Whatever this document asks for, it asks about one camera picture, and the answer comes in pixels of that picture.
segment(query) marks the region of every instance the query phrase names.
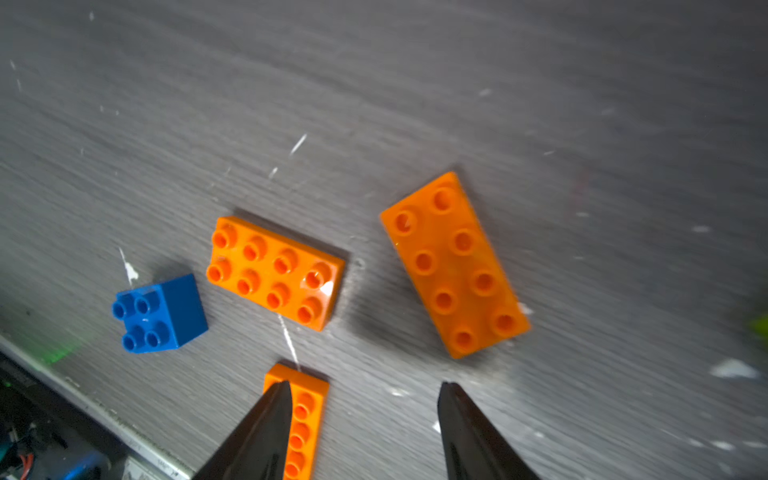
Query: white paint speck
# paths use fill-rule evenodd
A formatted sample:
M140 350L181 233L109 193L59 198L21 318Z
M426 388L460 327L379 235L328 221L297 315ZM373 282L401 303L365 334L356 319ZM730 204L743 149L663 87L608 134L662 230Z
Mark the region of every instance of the white paint speck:
M299 150L299 147L301 147L301 144L304 143L306 140L306 134L302 135L299 141L296 142L295 145L293 145L293 149L290 151L290 154L293 155L296 153L297 150Z
M710 442L712 446L719 448L720 450L725 450L726 452L730 452L731 450L736 450L736 447L734 447L732 444L728 442L723 442L722 440L713 440Z
M404 389L399 389L397 387L390 387L387 389L387 391L391 396L410 396L411 395L410 393L408 393L408 391Z
M523 315L533 315L533 310L528 308L528 305L525 305L523 302L518 302L518 308L523 312Z
M710 375L721 379L756 379L760 372L737 359L727 359L718 363L710 369Z
M290 350L290 354L293 357L293 363L296 363L296 370L301 372L301 365L299 365L299 357L296 356L296 349L293 348L293 342L290 339L290 333L288 333L288 329L286 328L285 320L283 320L283 316L278 314L277 318L280 319L280 326L283 327L283 335L286 337L286 343L288 344L288 350Z
M128 276L128 285L133 286L134 280L139 280L139 274L133 265L125 261L125 253L123 253L123 249L118 247L118 250L120 250L120 256L123 258L123 264L125 265L125 274Z

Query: blue 2x2 brick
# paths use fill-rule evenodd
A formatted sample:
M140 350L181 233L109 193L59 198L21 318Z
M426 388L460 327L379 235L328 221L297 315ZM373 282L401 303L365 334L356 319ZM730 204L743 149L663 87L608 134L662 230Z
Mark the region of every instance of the blue 2x2 brick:
M131 353L177 349L208 331L191 273L118 293L112 315L125 323L123 347Z

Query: orange lego brick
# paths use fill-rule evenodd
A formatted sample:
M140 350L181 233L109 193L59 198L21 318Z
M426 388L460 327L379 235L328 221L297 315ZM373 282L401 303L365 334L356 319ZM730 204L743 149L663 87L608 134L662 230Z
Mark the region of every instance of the orange lego brick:
M293 419L290 423L285 477L290 480L309 480L315 460L323 409L330 385L305 373L284 365L275 365L264 379L264 392L272 384L288 380L293 396Z
M221 217L208 280L318 332L328 323L344 260L257 227Z
M531 329L454 172L381 220L453 358Z

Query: gray wood grain surface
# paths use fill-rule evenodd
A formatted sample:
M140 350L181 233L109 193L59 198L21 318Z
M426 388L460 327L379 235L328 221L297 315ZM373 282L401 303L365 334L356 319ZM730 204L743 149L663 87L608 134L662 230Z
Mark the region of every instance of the gray wood grain surface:
M244 211L349 255L327 328L287 322L332 383L315 480L444 478L446 379L542 478L765 478L758 3L5 0L2 335L198 468L291 359L204 280ZM462 361L378 221L450 169L534 325ZM127 354L120 249L194 271L210 331Z

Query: lego stud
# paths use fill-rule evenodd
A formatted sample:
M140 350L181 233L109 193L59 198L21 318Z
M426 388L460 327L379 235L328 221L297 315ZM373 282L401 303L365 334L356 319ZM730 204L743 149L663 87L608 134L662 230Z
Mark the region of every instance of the lego stud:
M217 248L234 248L237 243L237 231L231 225L222 225L216 229L211 240Z
M323 305L317 298L313 296L305 298L299 307L299 323L309 325L312 320L320 316L322 311Z
M304 278L306 285L312 289L320 288L328 280L331 280L331 269L323 262L318 262L312 265L312 269L310 269Z
M461 228L451 235L448 247L456 255L469 255L475 249L475 235L469 228Z
M168 327L165 325L165 323L158 322L155 324L152 330L144 335L144 341L150 347L156 348L158 346L165 345L169 336L170 334L168 332Z
M297 420L301 420L303 422L307 417L310 416L314 409L315 399L312 398L309 393L302 393L299 395L299 399L296 401L296 406L293 407L293 414L296 416Z
M403 210L395 217L395 232L405 237L416 230L417 224L416 215L410 210Z
M304 455L298 452L289 452L286 457L286 477L296 478L304 469Z
M147 315L157 310L160 306L160 296L157 292L147 292L142 296L136 297L134 307L140 315Z
M508 337L515 332L516 322L509 308L498 308L491 315L491 330L498 336Z
M123 335L123 348L128 352L133 352L144 346L144 331L140 326L134 327L130 332Z
M290 439L288 445L294 450L301 450L304 448L306 441L310 439L310 428L306 423L297 423L293 426L293 431L290 433Z
M259 274L253 270L246 270L242 277L237 281L237 291L242 296L250 295L259 289L261 280Z
M459 329L453 334L453 347L461 353L474 352L477 349L477 339L472 332Z
M216 260L208 266L206 275L211 283L226 282L230 278L232 267L227 259Z
M296 269L298 262L299 258L296 256L296 252L290 248L286 248L277 254L277 258L273 265L275 266L275 271L280 275L283 275L285 273L293 272L293 270Z
M413 258L416 273L419 275L432 275L437 270L437 258L430 250L419 250Z
M491 296L496 291L495 277L488 270L478 270L472 274L472 278L469 280L469 288L475 295L479 296Z
M440 289L435 292L432 300L432 309L442 315L453 313L458 307L458 300L451 290Z
M276 310L281 306L285 306L290 298L290 290L285 283L275 283L272 285L272 289L266 295L266 304L270 306L272 310Z
M435 190L430 203L431 210L436 214L443 215L453 210L456 194L450 187L440 187Z
M248 240L248 242L245 244L245 247L243 247L243 257L245 257L245 260L248 260L249 262L253 262L254 260L262 260L264 257L266 257L266 242L264 239L256 235L255 237Z
M112 303L112 315L118 320L125 320L134 314L134 298L128 294L120 295L115 303Z

